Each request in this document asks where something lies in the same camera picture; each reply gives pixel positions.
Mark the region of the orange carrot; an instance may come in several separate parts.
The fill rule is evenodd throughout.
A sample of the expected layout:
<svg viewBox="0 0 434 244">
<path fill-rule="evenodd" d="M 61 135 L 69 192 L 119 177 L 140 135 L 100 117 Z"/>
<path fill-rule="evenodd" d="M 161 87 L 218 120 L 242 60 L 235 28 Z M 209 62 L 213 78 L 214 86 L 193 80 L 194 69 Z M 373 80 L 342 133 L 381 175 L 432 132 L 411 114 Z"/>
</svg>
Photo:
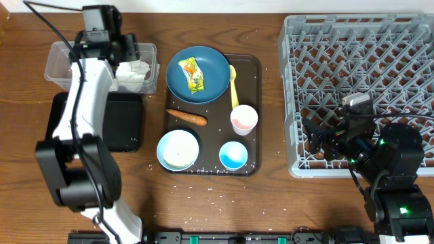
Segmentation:
<svg viewBox="0 0 434 244">
<path fill-rule="evenodd" d="M 208 124 L 208 120 L 205 117 L 202 117 L 200 115 L 194 115 L 191 113 L 182 112 L 180 110 L 175 109 L 167 109 L 166 110 L 169 114 L 182 119 L 184 121 L 187 121 L 189 123 L 193 123 L 195 125 L 205 126 Z"/>
</svg>

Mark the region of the small light blue cup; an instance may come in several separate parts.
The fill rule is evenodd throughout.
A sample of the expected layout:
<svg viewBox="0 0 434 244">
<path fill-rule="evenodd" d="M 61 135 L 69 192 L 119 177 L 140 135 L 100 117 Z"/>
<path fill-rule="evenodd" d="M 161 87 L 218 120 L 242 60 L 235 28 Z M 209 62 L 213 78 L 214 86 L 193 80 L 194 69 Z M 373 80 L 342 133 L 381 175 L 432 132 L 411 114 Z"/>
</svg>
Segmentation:
<svg viewBox="0 0 434 244">
<path fill-rule="evenodd" d="M 218 156 L 227 170 L 236 171 L 246 164 L 248 151 L 242 143 L 230 141 L 222 145 Z"/>
</svg>

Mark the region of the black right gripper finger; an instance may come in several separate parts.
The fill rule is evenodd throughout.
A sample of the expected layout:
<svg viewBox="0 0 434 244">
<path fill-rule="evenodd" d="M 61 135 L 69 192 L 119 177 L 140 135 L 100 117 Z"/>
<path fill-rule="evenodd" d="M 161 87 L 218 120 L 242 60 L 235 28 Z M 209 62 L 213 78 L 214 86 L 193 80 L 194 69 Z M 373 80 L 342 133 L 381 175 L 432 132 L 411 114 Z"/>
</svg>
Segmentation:
<svg viewBox="0 0 434 244">
<path fill-rule="evenodd" d="M 312 122 L 312 120 L 307 119 L 307 118 L 303 118 L 302 119 L 302 124 L 305 127 L 306 131 L 308 134 L 314 134 L 317 131 L 321 130 L 321 126 Z"/>
<path fill-rule="evenodd" d="M 309 131 L 307 133 L 309 152 L 314 155 L 317 154 L 325 142 L 326 138 L 322 131 Z"/>
</svg>

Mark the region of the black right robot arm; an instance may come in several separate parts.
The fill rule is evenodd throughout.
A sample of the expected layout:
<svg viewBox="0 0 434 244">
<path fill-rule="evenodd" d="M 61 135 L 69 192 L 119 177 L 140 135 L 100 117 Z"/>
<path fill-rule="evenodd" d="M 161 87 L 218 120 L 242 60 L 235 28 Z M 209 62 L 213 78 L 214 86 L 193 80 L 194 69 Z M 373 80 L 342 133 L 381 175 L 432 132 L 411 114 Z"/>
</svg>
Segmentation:
<svg viewBox="0 0 434 244">
<path fill-rule="evenodd" d="M 323 152 L 328 161 L 344 157 L 352 178 L 361 175 L 369 184 L 359 191 L 374 230 L 387 242 L 433 242 L 433 211 L 415 181 L 425 156 L 419 131 L 391 123 L 372 140 L 372 119 L 345 119 L 324 129 L 303 119 L 309 151 Z"/>
</svg>

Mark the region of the dark blue plate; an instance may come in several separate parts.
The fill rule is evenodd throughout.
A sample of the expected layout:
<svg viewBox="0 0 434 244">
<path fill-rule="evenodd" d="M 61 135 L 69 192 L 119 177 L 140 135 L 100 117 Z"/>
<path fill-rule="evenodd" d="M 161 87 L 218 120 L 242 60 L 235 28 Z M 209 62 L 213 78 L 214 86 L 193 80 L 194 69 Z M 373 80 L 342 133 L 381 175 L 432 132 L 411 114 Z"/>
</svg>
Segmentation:
<svg viewBox="0 0 434 244">
<path fill-rule="evenodd" d="M 204 90 L 193 93 L 188 88 L 187 78 L 179 61 L 194 57 L 203 72 Z M 207 104 L 220 97 L 230 83 L 228 60 L 216 49 L 206 46 L 192 46 L 179 51 L 166 69 L 168 89 L 178 99 L 191 104 Z"/>
</svg>

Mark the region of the pink plastic cup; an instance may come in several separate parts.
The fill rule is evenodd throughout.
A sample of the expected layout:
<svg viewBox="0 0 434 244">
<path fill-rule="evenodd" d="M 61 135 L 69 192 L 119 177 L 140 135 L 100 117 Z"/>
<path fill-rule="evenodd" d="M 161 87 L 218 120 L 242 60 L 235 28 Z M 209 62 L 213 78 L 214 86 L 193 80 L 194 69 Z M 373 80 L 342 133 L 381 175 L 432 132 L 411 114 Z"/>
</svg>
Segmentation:
<svg viewBox="0 0 434 244">
<path fill-rule="evenodd" d="M 234 132 L 240 136 L 246 136 L 257 125 L 258 113 L 251 106 L 239 105 L 232 110 L 230 120 Z"/>
</svg>

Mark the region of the pile of white rice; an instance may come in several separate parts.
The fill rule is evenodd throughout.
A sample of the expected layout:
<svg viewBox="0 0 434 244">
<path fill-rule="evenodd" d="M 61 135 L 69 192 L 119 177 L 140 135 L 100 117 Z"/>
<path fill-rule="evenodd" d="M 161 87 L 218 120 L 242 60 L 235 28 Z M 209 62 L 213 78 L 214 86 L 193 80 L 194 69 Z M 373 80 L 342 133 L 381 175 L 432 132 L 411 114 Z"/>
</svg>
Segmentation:
<svg viewBox="0 0 434 244">
<path fill-rule="evenodd" d="M 188 142 L 180 136 L 173 136 L 167 141 L 163 159 L 170 167 L 179 169 L 189 166 L 194 156 Z"/>
</svg>

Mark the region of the light blue rice bowl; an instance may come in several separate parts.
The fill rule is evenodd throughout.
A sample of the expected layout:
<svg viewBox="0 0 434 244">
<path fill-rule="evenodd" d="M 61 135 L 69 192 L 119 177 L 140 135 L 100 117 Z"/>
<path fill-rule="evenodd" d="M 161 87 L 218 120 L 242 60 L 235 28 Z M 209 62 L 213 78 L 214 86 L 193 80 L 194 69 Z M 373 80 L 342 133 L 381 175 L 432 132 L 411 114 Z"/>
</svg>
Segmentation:
<svg viewBox="0 0 434 244">
<path fill-rule="evenodd" d="M 198 156 L 199 143 L 192 133 L 185 130 L 169 131 L 157 145 L 157 159 L 163 168 L 170 171 L 188 169 Z"/>
</svg>

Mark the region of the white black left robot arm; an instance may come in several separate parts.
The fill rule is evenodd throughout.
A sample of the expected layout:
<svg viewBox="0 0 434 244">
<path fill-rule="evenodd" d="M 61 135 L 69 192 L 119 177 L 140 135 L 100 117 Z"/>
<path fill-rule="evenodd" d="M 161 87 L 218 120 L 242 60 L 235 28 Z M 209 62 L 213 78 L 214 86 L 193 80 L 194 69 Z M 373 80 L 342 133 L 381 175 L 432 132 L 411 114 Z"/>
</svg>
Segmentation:
<svg viewBox="0 0 434 244">
<path fill-rule="evenodd" d="M 70 44 L 72 81 L 52 139 L 38 142 L 37 162 L 58 206 L 91 219 L 110 243 L 141 243 L 143 221 L 121 197 L 121 171 L 102 139 L 106 101 L 117 68 L 140 59 L 134 34 L 86 33 Z"/>
</svg>

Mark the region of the yellow green snack wrapper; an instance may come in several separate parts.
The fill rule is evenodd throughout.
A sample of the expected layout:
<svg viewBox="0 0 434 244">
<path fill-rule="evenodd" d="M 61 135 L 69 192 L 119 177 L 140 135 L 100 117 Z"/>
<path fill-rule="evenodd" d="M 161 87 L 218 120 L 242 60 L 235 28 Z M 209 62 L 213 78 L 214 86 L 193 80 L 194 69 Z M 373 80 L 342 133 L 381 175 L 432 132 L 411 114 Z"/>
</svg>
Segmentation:
<svg viewBox="0 0 434 244">
<path fill-rule="evenodd" d="M 188 88 L 192 94 L 204 90 L 204 76 L 194 56 L 180 60 L 181 67 L 186 79 Z"/>
</svg>

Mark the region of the white paper napkin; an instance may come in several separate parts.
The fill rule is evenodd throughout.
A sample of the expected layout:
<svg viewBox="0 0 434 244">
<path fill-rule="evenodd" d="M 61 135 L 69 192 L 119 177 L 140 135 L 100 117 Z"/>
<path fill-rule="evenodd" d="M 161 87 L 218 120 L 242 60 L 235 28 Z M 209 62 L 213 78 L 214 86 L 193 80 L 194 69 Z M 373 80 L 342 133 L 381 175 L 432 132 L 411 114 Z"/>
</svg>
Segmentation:
<svg viewBox="0 0 434 244">
<path fill-rule="evenodd" d="M 138 93 L 150 70 L 150 65 L 140 60 L 121 62 L 115 71 L 115 77 L 109 91 L 118 91 L 119 87 L 122 86 L 129 92 Z"/>
</svg>

